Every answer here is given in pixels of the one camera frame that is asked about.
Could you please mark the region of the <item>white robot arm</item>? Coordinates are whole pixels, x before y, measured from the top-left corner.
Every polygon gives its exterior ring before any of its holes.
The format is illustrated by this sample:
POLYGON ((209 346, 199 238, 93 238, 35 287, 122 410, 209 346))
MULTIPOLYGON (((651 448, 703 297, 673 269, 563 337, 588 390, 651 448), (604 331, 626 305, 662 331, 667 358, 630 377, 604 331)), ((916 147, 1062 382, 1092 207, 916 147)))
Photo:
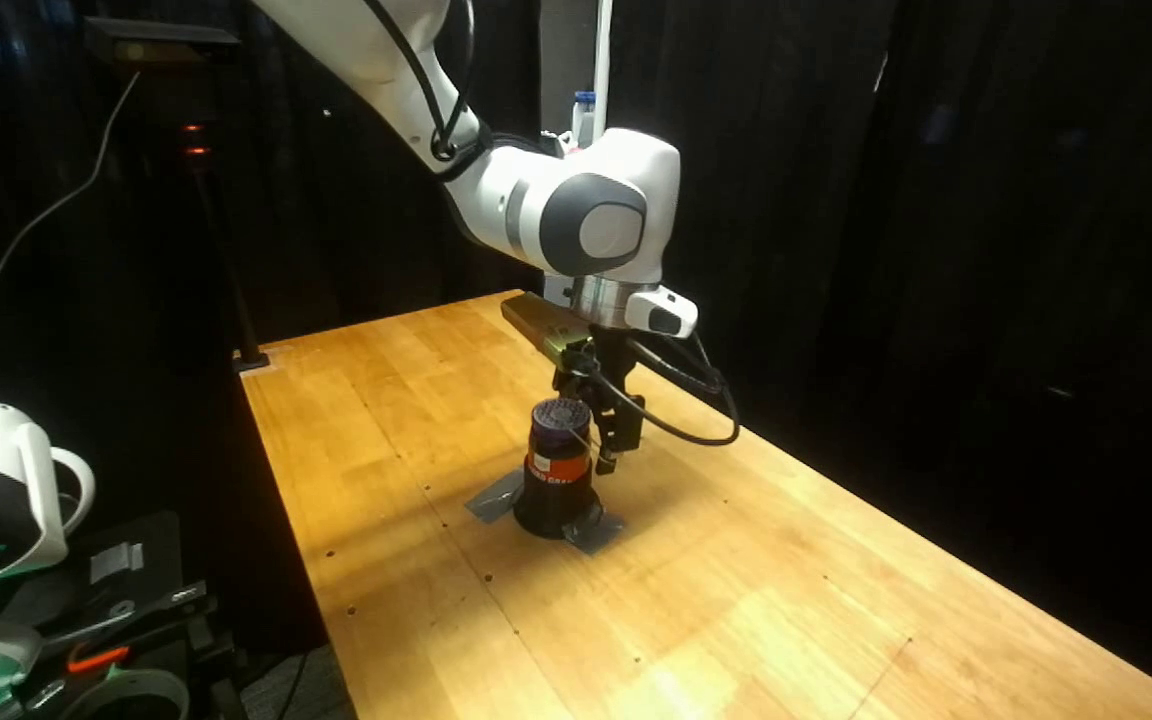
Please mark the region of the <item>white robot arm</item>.
POLYGON ((686 340, 696 305, 662 282, 681 152, 591 110, 588 145, 492 137, 445 70, 450 0, 254 0, 445 184, 465 232, 544 276, 544 305, 600 331, 686 340))

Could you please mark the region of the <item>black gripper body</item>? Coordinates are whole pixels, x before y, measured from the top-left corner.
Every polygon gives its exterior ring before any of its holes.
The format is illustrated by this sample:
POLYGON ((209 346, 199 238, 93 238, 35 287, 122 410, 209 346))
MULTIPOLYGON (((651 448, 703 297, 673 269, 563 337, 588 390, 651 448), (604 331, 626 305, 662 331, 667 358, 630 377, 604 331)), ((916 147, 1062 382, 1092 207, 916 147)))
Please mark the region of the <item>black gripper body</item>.
POLYGON ((553 363, 553 387, 578 394, 608 381, 612 387, 634 367, 623 331, 588 323, 584 316, 555 306, 533 290, 507 297, 500 316, 553 363))

